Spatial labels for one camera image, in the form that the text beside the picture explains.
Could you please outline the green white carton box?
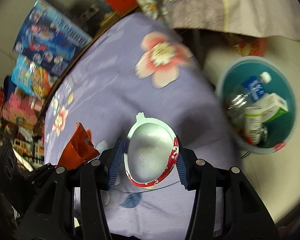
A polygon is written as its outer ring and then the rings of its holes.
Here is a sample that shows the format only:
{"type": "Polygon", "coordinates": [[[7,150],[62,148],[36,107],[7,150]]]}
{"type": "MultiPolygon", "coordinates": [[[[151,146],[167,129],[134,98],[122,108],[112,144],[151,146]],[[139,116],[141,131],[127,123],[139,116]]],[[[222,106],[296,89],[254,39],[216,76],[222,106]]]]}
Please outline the green white carton box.
{"type": "Polygon", "coordinates": [[[288,113],[285,99],[276,93],[266,93],[260,100],[244,109],[244,138],[252,144],[266,142],[268,129],[265,123],[288,113]]]}

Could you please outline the colourful cartoon toy package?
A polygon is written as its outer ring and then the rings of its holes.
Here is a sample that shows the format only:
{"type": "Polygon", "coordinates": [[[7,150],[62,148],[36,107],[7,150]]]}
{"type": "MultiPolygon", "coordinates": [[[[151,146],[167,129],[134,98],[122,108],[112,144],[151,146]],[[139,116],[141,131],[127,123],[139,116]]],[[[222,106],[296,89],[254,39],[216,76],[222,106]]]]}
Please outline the colourful cartoon toy package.
{"type": "Polygon", "coordinates": [[[26,94],[45,101],[58,77],[24,55],[18,55],[11,79],[26,94]]]}

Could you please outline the red patterned floor mat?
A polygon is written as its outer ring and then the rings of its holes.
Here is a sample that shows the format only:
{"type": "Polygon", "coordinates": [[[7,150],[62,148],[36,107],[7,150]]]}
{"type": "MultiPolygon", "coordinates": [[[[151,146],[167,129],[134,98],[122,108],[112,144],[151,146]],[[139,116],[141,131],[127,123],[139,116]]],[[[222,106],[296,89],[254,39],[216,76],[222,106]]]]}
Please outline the red patterned floor mat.
{"type": "Polygon", "coordinates": [[[264,57],[268,39],[256,38],[245,35],[224,34],[228,44],[233,47],[241,56],[260,56],[264,57]]]}

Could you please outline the blue toy box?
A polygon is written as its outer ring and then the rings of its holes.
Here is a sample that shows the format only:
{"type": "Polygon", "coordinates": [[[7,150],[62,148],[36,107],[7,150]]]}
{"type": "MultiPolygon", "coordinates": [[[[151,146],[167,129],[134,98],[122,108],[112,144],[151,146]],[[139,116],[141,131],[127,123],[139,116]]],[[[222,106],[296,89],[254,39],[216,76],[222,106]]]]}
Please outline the blue toy box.
{"type": "Polygon", "coordinates": [[[13,49],[60,77],[91,41],[91,36],[47,0],[37,0],[19,30],[13,49]]]}

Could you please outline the grey lilac floral cloth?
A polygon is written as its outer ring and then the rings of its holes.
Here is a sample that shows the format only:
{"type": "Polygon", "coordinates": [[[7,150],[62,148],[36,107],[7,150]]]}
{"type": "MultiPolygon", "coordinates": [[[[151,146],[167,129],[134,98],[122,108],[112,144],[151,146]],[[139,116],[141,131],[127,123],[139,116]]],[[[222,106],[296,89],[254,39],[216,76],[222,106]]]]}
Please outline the grey lilac floral cloth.
{"type": "Polygon", "coordinates": [[[208,29],[300,42],[298,0],[137,0],[143,12],[173,29],[208,29]]]}

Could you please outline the pink butterfly toy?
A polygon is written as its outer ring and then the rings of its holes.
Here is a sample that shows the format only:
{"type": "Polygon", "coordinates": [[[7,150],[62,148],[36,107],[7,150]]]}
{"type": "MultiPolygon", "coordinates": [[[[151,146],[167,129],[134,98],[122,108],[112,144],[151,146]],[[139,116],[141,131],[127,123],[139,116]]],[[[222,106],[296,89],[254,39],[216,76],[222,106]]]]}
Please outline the pink butterfly toy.
{"type": "Polygon", "coordinates": [[[43,102],[33,96],[14,92],[2,107],[2,116],[5,120],[22,126],[26,129],[33,129],[38,122],[38,114],[42,110],[43,102]]]}

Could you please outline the red foil snack wrapper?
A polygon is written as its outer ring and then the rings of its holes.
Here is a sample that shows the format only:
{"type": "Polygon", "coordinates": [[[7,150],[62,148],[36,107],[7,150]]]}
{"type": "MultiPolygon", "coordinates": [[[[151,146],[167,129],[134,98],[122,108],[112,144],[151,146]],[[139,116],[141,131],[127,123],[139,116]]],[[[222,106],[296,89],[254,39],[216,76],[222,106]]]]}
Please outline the red foil snack wrapper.
{"type": "Polygon", "coordinates": [[[85,130],[81,123],[77,123],[73,136],[61,154],[57,168],[64,167],[67,171],[75,170],[82,164],[99,157],[100,152],[94,148],[91,139],[91,131],[85,130]]]}

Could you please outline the teal plastic trash bin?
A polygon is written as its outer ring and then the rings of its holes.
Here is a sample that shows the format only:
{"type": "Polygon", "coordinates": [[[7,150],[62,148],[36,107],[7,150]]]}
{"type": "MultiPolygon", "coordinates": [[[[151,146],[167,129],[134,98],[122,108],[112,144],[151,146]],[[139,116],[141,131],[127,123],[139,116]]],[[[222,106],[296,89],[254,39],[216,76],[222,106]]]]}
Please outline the teal plastic trash bin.
{"type": "Polygon", "coordinates": [[[217,83],[216,93],[240,148],[274,153],[293,134],[296,100],[287,78],[258,56],[236,60],[217,83]]]}

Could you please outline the plastic water bottle blue label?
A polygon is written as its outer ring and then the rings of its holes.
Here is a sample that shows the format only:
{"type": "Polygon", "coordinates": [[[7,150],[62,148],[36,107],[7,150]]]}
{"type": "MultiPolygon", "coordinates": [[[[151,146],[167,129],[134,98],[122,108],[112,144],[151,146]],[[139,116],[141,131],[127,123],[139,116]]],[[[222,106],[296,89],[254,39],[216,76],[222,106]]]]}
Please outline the plastic water bottle blue label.
{"type": "Polygon", "coordinates": [[[251,106],[264,96],[264,87],[271,80],[268,72],[262,72],[259,76],[251,76],[237,85],[225,100],[229,118],[233,121],[240,119],[245,107],[251,106]]]}

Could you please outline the purple floral tablecloth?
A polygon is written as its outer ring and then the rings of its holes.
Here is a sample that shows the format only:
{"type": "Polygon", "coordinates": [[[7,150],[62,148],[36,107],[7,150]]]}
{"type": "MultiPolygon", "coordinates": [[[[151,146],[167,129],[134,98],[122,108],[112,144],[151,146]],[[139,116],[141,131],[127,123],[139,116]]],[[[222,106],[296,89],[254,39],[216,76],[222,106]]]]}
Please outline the purple floral tablecloth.
{"type": "MultiPolygon", "coordinates": [[[[239,150],[209,82],[180,37],[142,13],[112,26],[81,57],[47,109],[44,157],[56,165],[81,123],[99,150],[126,137],[138,113],[168,124],[185,148],[211,165],[240,164],[239,150]]],[[[194,192],[176,170],[150,190],[125,170],[105,207],[109,230],[139,239],[184,239],[194,192]]]]}

